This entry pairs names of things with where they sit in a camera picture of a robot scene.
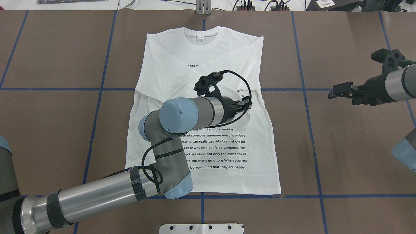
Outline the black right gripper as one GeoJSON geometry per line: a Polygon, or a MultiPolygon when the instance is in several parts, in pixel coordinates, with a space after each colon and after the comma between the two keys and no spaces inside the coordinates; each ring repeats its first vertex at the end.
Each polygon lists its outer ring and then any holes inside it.
{"type": "Polygon", "coordinates": [[[386,76],[376,76],[359,86],[354,86],[352,82],[337,84],[328,93],[328,99],[337,97],[353,98],[353,106],[386,104],[389,102],[389,95],[386,91],[385,81],[386,76]]]}

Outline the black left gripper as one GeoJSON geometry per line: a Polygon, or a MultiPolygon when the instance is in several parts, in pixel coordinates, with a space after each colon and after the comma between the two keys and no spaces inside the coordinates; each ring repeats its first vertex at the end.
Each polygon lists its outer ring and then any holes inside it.
{"type": "Polygon", "coordinates": [[[252,105],[250,97],[243,97],[241,101],[223,97],[223,122],[232,121],[237,113],[251,109],[252,105]]]}

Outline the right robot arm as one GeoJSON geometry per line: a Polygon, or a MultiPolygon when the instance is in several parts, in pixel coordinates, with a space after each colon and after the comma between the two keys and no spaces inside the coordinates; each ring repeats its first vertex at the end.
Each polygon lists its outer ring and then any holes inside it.
{"type": "Polygon", "coordinates": [[[401,139],[391,148],[391,155],[409,171],[415,172],[415,65],[369,78],[361,85],[344,82],[334,85],[328,99],[350,99],[353,106],[383,109],[392,120],[391,129],[407,127],[401,139]]]}

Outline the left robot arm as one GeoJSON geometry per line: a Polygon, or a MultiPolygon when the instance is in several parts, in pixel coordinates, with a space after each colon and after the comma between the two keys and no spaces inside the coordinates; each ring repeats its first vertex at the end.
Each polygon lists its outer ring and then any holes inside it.
{"type": "Polygon", "coordinates": [[[187,195],[193,182],[181,137],[230,124],[250,107],[249,96],[240,101],[208,94],[178,97],[139,119],[144,109],[139,100],[130,113],[125,169],[43,197],[21,197],[11,149],[1,137],[1,233],[43,234],[158,193],[168,199],[187,195]]]}

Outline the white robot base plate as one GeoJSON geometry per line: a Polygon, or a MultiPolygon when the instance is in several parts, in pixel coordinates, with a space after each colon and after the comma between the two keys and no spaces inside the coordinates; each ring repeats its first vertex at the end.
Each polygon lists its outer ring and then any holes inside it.
{"type": "Polygon", "coordinates": [[[244,234],[243,224],[211,223],[211,224],[172,224],[162,225],[159,234],[244,234]]]}

